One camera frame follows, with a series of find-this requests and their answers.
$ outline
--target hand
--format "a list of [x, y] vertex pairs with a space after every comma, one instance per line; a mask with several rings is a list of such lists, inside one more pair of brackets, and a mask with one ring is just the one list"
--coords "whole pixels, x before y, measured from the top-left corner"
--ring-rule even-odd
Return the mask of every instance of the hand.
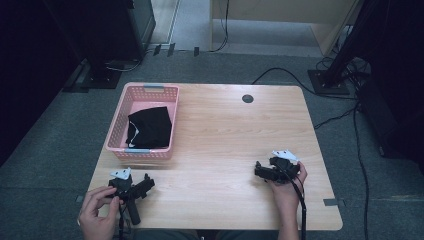
[[[115, 232], [116, 214], [119, 209], [119, 197], [106, 198], [116, 192], [116, 188], [99, 187], [87, 192], [81, 207], [78, 221], [85, 240], [112, 239]], [[109, 204], [107, 217], [99, 217], [99, 208]]]
[[[306, 172], [305, 166], [303, 163], [298, 162], [300, 170], [297, 178], [294, 179], [294, 183], [299, 188], [300, 192], [303, 192], [302, 184], [305, 182]], [[293, 185], [288, 182], [285, 184], [278, 184], [272, 181], [269, 181], [272, 191], [274, 192], [274, 200], [279, 210], [280, 216], [290, 215], [296, 216], [297, 207], [299, 206], [299, 196], [296, 193]]]
[[[303, 192], [302, 184], [305, 182], [306, 172], [305, 166], [298, 162], [300, 171], [294, 183], [299, 188], [300, 192]], [[275, 204], [277, 205], [278, 212], [280, 215], [280, 230], [278, 239], [279, 240], [298, 240], [299, 235], [297, 232], [297, 207], [299, 206], [299, 196], [293, 187], [292, 183], [277, 184], [272, 181], [268, 181], [272, 191], [274, 193]]]

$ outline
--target black device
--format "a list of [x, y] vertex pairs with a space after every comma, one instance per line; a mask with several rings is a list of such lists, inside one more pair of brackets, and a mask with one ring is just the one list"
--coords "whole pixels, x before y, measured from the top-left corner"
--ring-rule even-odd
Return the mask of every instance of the black device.
[[294, 179], [300, 170], [299, 165], [294, 165], [284, 158], [273, 157], [269, 159], [269, 163], [274, 167], [262, 167], [262, 165], [256, 161], [255, 175], [277, 183], [286, 183]]
[[[119, 70], [143, 60], [156, 26], [151, 0], [43, 2], [80, 65], [86, 68], [82, 88], [114, 89]], [[78, 67], [76, 77], [83, 74]], [[71, 90], [76, 80], [70, 78], [65, 88]]]
[[137, 207], [135, 206], [135, 200], [138, 198], [145, 198], [147, 192], [155, 186], [155, 181], [147, 175], [144, 175], [144, 180], [137, 185], [132, 184], [131, 174], [128, 179], [115, 178], [109, 180], [109, 186], [115, 187], [117, 190], [114, 195], [108, 197], [118, 196], [127, 205], [128, 213], [130, 214], [131, 222], [133, 225], [140, 223], [140, 215], [138, 214]]

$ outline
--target power cord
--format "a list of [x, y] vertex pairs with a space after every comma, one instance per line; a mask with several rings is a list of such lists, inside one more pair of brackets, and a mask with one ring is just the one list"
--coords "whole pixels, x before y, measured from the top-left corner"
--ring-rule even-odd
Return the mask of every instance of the power cord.
[[352, 108], [352, 109], [347, 110], [346, 112], [344, 112], [342, 115], [340, 115], [338, 117], [329, 118], [329, 119], [325, 120], [324, 122], [315, 125], [314, 126], [314, 129], [317, 130], [318, 128], [322, 127], [323, 125], [325, 125], [325, 124], [327, 124], [327, 123], [329, 123], [331, 121], [339, 120], [339, 119], [342, 119], [342, 118], [344, 118], [346, 116], [349, 116], [353, 111], [355, 111], [355, 108], [356, 108], [356, 106], [354, 108]]
[[[321, 59], [321, 61], [319, 61], [319, 62], [317, 62], [316, 64], [315, 64], [315, 69], [316, 70], [327, 70], [327, 69], [329, 69], [330, 68], [330, 66], [327, 66], [327, 65], [325, 65], [326, 63], [328, 63], [328, 62], [330, 62], [330, 63], [333, 63], [333, 61], [334, 61], [334, 58], [331, 58], [331, 57], [324, 57], [323, 59]], [[319, 65], [322, 65], [322, 66], [324, 66], [324, 68], [325, 69], [320, 69], [319, 68]]]
[[350, 34], [350, 30], [351, 30], [351, 28], [352, 28], [352, 25], [349, 25], [349, 26], [348, 26], [348, 28], [347, 28], [347, 31], [346, 31], [346, 35], [345, 35], [344, 41], [343, 41], [342, 43], [340, 43], [340, 38], [341, 38], [341, 36], [337, 38], [336, 44], [335, 44], [335, 46], [334, 46], [334, 48], [336, 48], [336, 49], [337, 49], [337, 51], [335, 51], [335, 50], [334, 50], [334, 48], [333, 48], [333, 49], [331, 50], [331, 52], [333, 52], [333, 53], [335, 53], [335, 54], [339, 54], [340, 49], [342, 48], [342, 46], [343, 46], [343, 45], [344, 45], [344, 43], [346, 42], [347, 37], [348, 37], [348, 36], [349, 36], [349, 34]]
[[222, 26], [222, 29], [225, 32], [224, 40], [222, 41], [221, 46], [219, 46], [219, 48], [212, 50], [212, 51], [209, 51], [209, 52], [221, 51], [225, 47], [225, 45], [227, 45], [227, 42], [228, 42], [228, 9], [229, 8], [230, 8], [230, 0], [227, 0], [227, 9], [225, 10], [225, 26], [224, 26], [224, 24], [222, 22], [222, 18], [221, 18], [221, 26]]
[[137, 64], [134, 65], [133, 67], [127, 68], [127, 69], [119, 69], [119, 68], [111, 68], [111, 67], [106, 67], [106, 69], [113, 70], [113, 71], [118, 71], [118, 72], [129, 72], [129, 71], [134, 70], [136, 67], [138, 67], [138, 65], [140, 65], [140, 63], [141, 63], [141, 60], [139, 60], [137, 62]]
[[308, 91], [309, 93], [311, 93], [311, 94], [313, 94], [313, 95], [315, 95], [315, 96], [318, 96], [318, 97], [324, 97], [324, 98], [333, 98], [333, 99], [344, 99], [344, 100], [356, 100], [356, 98], [346, 98], [346, 97], [336, 97], [336, 96], [327, 96], [327, 95], [319, 95], [319, 94], [316, 94], [316, 93], [314, 93], [312, 90], [310, 90], [309, 88], [307, 88], [302, 82], [300, 82], [300, 80], [292, 73], [292, 72], [290, 72], [289, 70], [287, 70], [287, 69], [284, 69], [284, 68], [280, 68], [280, 67], [274, 67], [274, 68], [270, 68], [270, 69], [268, 69], [268, 70], [266, 70], [264, 73], [262, 73], [258, 78], [256, 78], [252, 83], [251, 83], [251, 85], [255, 85], [258, 81], [259, 81], [259, 79], [261, 79], [265, 74], [267, 74], [267, 73], [269, 73], [269, 72], [271, 72], [271, 71], [273, 71], [273, 70], [281, 70], [281, 71], [284, 71], [284, 72], [286, 72], [286, 73], [288, 73], [288, 74], [290, 74], [298, 83], [299, 83], [299, 85], [300, 86], [302, 86], [302, 88], [304, 88], [306, 91]]
[[358, 160], [361, 166], [362, 174], [364, 175], [365, 182], [365, 207], [364, 207], [364, 234], [365, 240], [368, 240], [368, 202], [369, 202], [369, 184], [368, 184], [368, 176], [367, 171], [365, 170], [364, 163], [362, 162], [361, 156], [361, 144], [359, 140], [358, 126], [356, 122], [356, 112], [359, 108], [359, 102], [356, 104], [354, 112], [353, 112], [353, 126], [355, 128], [355, 137], [356, 137], [356, 146], [358, 149]]
[[302, 192], [303, 192], [302, 194], [297, 184], [294, 183], [293, 179], [291, 179], [290, 176], [285, 171], [282, 171], [282, 172], [284, 173], [287, 179], [290, 179], [290, 182], [293, 185], [293, 188], [296, 191], [297, 196], [299, 197], [300, 206], [302, 207], [302, 227], [301, 227], [302, 238], [301, 239], [305, 240], [306, 239], [306, 204], [305, 204], [305, 189], [303, 188], [303, 183], [296, 176], [297, 180], [299, 180], [300, 184], [302, 185]]
[[[127, 207], [125, 206], [124, 210], [122, 210], [121, 205], [119, 205], [119, 230], [118, 235], [114, 235], [113, 239], [117, 238], [119, 240], [125, 240], [124, 234], [131, 235], [131, 225], [129, 219], [125, 218], [125, 210]], [[124, 222], [127, 225], [128, 231], [124, 231]]]

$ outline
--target pink plastic basket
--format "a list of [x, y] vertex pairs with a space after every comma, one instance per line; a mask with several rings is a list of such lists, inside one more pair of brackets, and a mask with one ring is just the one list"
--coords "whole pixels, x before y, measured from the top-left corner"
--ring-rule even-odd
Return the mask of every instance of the pink plastic basket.
[[[127, 83], [106, 138], [106, 149], [120, 160], [169, 159], [172, 156], [172, 139], [175, 129], [179, 88], [171, 85]], [[128, 115], [148, 108], [167, 107], [172, 122], [168, 148], [129, 149], [125, 140], [128, 130]]]

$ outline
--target black cloth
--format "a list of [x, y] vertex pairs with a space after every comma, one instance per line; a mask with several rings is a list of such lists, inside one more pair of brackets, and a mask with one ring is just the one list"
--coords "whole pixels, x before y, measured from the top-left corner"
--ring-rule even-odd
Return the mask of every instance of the black cloth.
[[166, 148], [171, 138], [172, 123], [167, 107], [140, 110], [128, 116], [127, 140], [130, 148]]

